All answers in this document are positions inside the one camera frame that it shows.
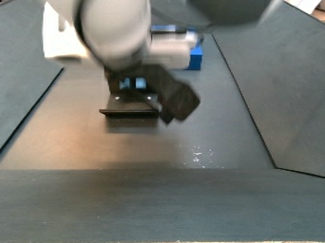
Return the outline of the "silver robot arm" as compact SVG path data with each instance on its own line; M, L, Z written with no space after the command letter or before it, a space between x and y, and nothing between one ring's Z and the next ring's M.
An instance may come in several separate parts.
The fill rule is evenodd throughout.
M113 71L138 64L183 69L198 33L262 21L283 0L43 0Z

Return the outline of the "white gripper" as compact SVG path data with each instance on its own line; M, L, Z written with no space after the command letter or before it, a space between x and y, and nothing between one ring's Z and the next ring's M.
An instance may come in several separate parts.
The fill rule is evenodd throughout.
M43 9L43 54L49 60L89 57L73 25L77 1L45 1Z

